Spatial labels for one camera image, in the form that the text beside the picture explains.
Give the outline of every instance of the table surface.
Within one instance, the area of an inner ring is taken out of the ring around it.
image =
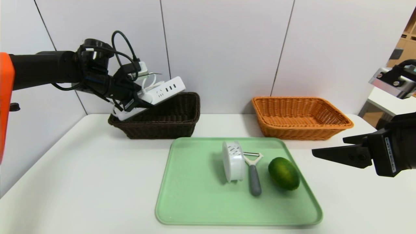
[[[392,116],[416,112],[416,97],[399,99],[377,87],[370,93],[368,101]]]
[[[324,212],[310,227],[166,226],[154,214],[173,140],[130,140],[88,115],[62,137],[0,199],[0,233],[414,233],[416,172],[379,177],[314,158],[312,148],[344,145],[342,137],[373,132],[355,127],[327,141],[284,141]],[[193,137],[261,137],[255,115],[201,115]]]

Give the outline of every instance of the orange wicker basket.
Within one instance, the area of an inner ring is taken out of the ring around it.
[[[255,97],[252,103],[266,137],[327,140],[354,126],[341,111],[318,97]]]

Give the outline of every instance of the green citrus fruit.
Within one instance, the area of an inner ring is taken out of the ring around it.
[[[273,159],[269,164],[269,174],[272,181],[282,189],[295,190],[299,187],[299,173],[295,166],[285,158]]]

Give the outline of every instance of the power outlet socket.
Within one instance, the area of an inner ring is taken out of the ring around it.
[[[142,100],[156,105],[164,100],[167,100],[176,94],[185,90],[185,84],[182,82],[182,79],[177,76],[149,91],[146,94],[140,94],[139,98]],[[119,120],[123,121],[134,115],[146,110],[147,108],[134,108],[130,112],[120,111],[117,108],[113,109],[113,115],[117,116]]]

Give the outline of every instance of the wicker basket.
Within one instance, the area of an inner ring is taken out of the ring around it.
[[[354,126],[341,111],[318,97],[255,97],[252,103],[266,137],[327,140]]]
[[[110,115],[108,123],[130,139],[176,139],[190,137],[200,115],[199,95],[185,92],[130,119]]]

